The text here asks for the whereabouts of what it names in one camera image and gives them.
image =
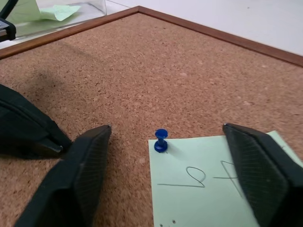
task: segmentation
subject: push pin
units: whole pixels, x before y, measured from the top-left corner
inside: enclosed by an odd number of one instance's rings
[[[158,141],[155,142],[154,148],[159,153],[162,153],[167,150],[167,142],[164,140],[169,134],[165,129],[156,130],[155,136],[158,138]]]

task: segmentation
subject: wooden border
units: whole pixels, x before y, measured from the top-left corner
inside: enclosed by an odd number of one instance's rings
[[[29,41],[25,41],[23,43],[19,43],[7,48],[3,48],[0,50],[0,60],[10,57],[12,55],[31,50],[33,48],[66,38],[68,36],[110,23],[115,20],[119,20],[124,17],[128,17],[130,15],[136,14],[136,13],[142,13],[145,15],[148,15],[150,17],[154,17],[166,22],[173,23],[178,26],[182,26],[185,28],[188,28],[190,30],[212,36],[214,38],[247,48],[252,51],[256,51],[274,58],[278,58],[299,66],[303,66],[303,56],[300,56],[298,54],[290,53],[287,51],[283,51],[280,49],[277,49],[275,47],[271,47],[265,44],[257,43],[252,40],[248,40],[236,35],[232,35],[226,32],[222,32],[210,27],[206,27],[204,25],[200,25],[194,22],[190,22],[188,20],[184,20],[178,17],[174,17],[165,13],[161,13],[152,9],[148,9],[142,6],[136,6],[124,11],[120,11],[105,17],[99,17],[93,20],[90,20],[88,22],[85,22],[83,24],[69,27],[67,29],[54,32],[48,35],[44,35],[42,37],[32,39]]]

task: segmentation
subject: blue push pin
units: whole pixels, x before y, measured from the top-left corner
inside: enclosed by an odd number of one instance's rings
[[[156,130],[155,136],[158,138],[158,141],[155,142],[154,148],[159,153],[162,153],[167,150],[167,142],[164,140],[169,134],[165,129]]]

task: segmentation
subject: clear plastic container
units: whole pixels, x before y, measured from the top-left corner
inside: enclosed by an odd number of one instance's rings
[[[0,0],[0,9],[4,3]],[[79,6],[78,11],[62,21],[40,19],[39,11],[45,8],[59,6]],[[12,22],[17,28],[16,38],[25,36],[41,35],[64,27],[73,26],[85,21],[102,17],[107,14],[105,0],[19,0],[7,21]]]

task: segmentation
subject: green paper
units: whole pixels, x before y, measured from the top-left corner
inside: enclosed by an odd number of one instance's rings
[[[40,9],[41,19],[63,21],[73,15],[81,6],[58,6]]]
[[[5,4],[8,2],[7,0],[0,0],[0,10],[3,9]],[[37,6],[36,0],[19,0],[15,5],[9,16],[7,17],[7,21],[18,24],[22,22],[28,22],[33,20],[40,19],[40,11]]]
[[[269,134],[301,163],[276,131]],[[225,136],[168,139],[165,153],[154,150],[155,141],[148,141],[155,227],[259,226],[235,178]]]

